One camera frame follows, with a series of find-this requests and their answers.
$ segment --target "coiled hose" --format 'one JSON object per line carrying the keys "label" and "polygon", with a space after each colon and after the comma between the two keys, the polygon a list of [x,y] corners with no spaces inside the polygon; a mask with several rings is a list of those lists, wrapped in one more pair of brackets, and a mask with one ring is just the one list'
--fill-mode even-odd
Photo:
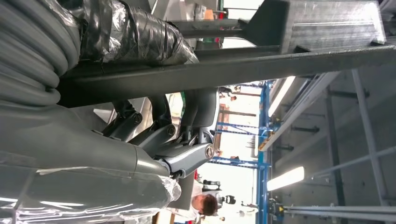
{"label": "coiled hose", "polygon": [[29,106],[56,104],[59,76],[78,63],[78,27],[59,19],[56,1],[0,1],[0,99]]}

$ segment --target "wall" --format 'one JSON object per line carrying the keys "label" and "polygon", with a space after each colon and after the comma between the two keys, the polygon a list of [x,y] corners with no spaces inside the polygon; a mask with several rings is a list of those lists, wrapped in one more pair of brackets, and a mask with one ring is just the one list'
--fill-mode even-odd
{"label": "wall", "polygon": [[[369,115],[373,126],[377,150],[384,150],[388,147],[396,146],[396,120],[394,111],[396,110],[396,77],[394,71],[396,66],[388,65],[380,68],[367,68],[360,70],[363,87],[368,89],[370,97],[367,98]],[[352,77],[348,72],[339,76],[331,85],[332,89],[341,91],[354,91]],[[309,112],[323,112],[323,99],[321,97]],[[364,128],[362,125],[357,101],[355,99],[333,98],[336,125],[342,119],[348,118],[348,123],[337,130],[337,140],[339,146],[340,162],[347,162],[368,154],[368,147]],[[306,125],[313,125],[311,121],[306,121]],[[312,136],[302,136],[300,139],[292,137],[295,145],[302,144]],[[305,150],[299,156],[294,157],[287,164],[277,168],[277,174],[285,172],[292,167],[303,165],[307,173],[317,172],[330,167],[329,151],[326,139],[317,142],[311,148]],[[396,154],[391,154],[380,158],[386,186],[389,192],[388,197],[396,197]],[[379,205],[373,170],[369,161],[356,164],[341,170],[343,178],[343,188],[347,206],[377,206]],[[328,206],[330,203],[337,203],[335,196],[334,181],[331,175],[324,176],[313,181],[304,181],[294,184],[274,192],[274,195],[283,199],[285,205],[295,206]],[[331,221],[319,220],[317,217],[296,217],[287,216],[285,223],[329,223]]]}

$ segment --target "blue shelving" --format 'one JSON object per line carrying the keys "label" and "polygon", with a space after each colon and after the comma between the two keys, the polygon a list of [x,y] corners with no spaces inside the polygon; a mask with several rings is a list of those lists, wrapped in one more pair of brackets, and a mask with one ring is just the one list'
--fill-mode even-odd
{"label": "blue shelving", "polygon": [[223,157],[213,157],[211,161],[208,163],[216,163],[226,166],[235,166],[235,167],[244,167],[251,169],[264,169],[266,166],[269,166],[267,163],[258,163],[257,161],[245,161],[245,160],[237,160],[237,159],[228,159]]}
{"label": "blue shelving", "polygon": [[[259,126],[269,128],[269,90],[272,83],[266,81],[262,92],[260,94],[260,114],[259,114]],[[266,139],[266,131],[259,130],[260,136],[265,136],[264,138],[258,138],[258,145],[261,145]],[[263,166],[263,169],[257,170],[257,196],[256,203],[259,206],[259,211],[256,214],[256,224],[267,224],[267,180],[268,180],[268,163],[265,162],[265,155],[263,151],[258,152],[257,162],[260,164],[267,164]]]}
{"label": "blue shelving", "polygon": [[[234,129],[238,129],[240,131],[229,131],[218,129],[216,126],[217,133],[235,133],[235,134],[245,134],[245,135],[256,135],[258,138],[258,145],[261,145],[266,138],[268,138],[268,132],[272,131],[272,127],[269,126],[269,90],[272,85],[272,81],[266,81],[262,86],[262,91],[260,94],[260,114],[259,114],[259,125],[255,126],[247,126],[247,125],[238,125],[238,124],[229,124],[219,122],[217,126],[229,126]],[[236,159],[228,159],[223,157],[214,157],[209,163],[221,164],[226,166],[236,166],[236,167],[244,167],[244,168],[252,168],[257,169],[257,196],[256,203],[259,207],[259,211],[256,213],[256,224],[267,224],[267,180],[268,180],[268,169],[270,164],[265,161],[264,152],[258,152],[257,161],[242,161]]]}

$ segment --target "ceiling light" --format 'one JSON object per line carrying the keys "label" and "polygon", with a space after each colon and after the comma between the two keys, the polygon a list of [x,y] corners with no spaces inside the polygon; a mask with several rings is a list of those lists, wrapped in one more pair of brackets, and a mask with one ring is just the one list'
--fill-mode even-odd
{"label": "ceiling light", "polygon": [[269,106],[268,109],[268,116],[271,117],[275,110],[278,108],[279,104],[281,103],[283,97],[286,95],[287,90],[291,87],[291,84],[293,83],[295,76],[289,76],[286,78],[286,81],[283,83],[279,93],[276,95],[274,101],[272,102],[271,106]]}
{"label": "ceiling light", "polygon": [[304,167],[295,168],[267,182],[267,191],[272,191],[287,185],[297,183],[305,178]]}
{"label": "ceiling light", "polygon": [[0,197],[0,201],[2,202],[17,202],[18,199],[14,199],[14,198],[6,198],[6,197]]}

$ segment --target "person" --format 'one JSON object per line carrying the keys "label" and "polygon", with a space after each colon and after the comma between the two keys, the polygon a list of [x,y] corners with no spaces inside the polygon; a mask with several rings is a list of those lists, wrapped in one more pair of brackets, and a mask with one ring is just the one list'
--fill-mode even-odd
{"label": "person", "polygon": [[200,215],[212,216],[217,211],[217,199],[213,195],[202,194],[202,184],[194,180],[189,210],[170,209],[175,214],[175,222],[184,223],[198,220]]}
{"label": "person", "polygon": [[222,97],[220,96],[220,104],[224,105],[224,106],[229,106],[231,104],[231,102],[236,100],[236,96],[232,96],[232,97]]}

